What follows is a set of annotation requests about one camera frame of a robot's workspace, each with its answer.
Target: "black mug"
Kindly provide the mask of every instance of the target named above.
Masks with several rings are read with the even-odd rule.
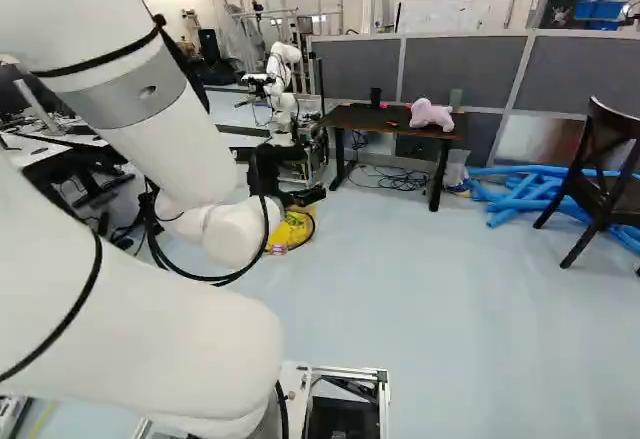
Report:
[[[380,109],[380,96],[382,95],[382,89],[379,87],[372,87],[369,93],[369,99],[371,100],[371,107],[373,109]]]

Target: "chair backrest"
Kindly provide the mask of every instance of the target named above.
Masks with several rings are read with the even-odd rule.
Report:
[[[587,122],[571,170],[578,173],[585,168],[595,169],[600,192],[607,195],[619,189],[618,183],[626,183],[631,177],[640,158],[639,139],[640,119],[615,111],[591,96]],[[631,141],[635,144],[629,149]],[[627,157],[620,167],[620,177],[612,190],[608,190],[604,171],[614,156],[625,149]]]

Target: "yellow bag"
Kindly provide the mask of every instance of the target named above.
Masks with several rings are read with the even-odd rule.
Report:
[[[278,229],[269,237],[266,252],[283,255],[306,244],[316,229],[315,215],[315,207],[287,211]]]

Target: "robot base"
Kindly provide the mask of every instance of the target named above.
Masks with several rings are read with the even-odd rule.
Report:
[[[388,439],[391,390],[386,370],[285,362],[280,383],[287,397],[289,439]],[[151,426],[151,421],[143,419],[134,439],[193,437],[173,431],[150,434]],[[267,408],[259,429],[251,439],[281,438],[277,404]]]

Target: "black computer monitor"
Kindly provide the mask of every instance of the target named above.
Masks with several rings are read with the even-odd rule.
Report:
[[[0,66],[0,121],[11,120],[14,114],[19,114],[30,106],[13,83],[17,79],[23,79],[27,83],[45,111],[73,114],[36,76],[21,71],[14,64],[3,64]]]

